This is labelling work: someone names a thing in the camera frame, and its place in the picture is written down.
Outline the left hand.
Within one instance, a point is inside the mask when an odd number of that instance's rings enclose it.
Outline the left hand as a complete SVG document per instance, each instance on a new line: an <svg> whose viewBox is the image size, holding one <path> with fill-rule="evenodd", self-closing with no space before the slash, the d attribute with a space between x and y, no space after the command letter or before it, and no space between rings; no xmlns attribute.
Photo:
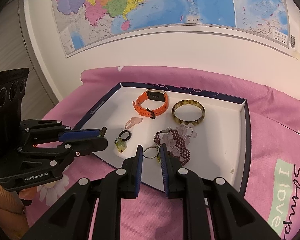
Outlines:
<svg viewBox="0 0 300 240"><path fill-rule="evenodd" d="M33 200L37 186L23 189L17 195L0 185L0 227L9 239L21 239L29 230L23 200Z"/></svg>

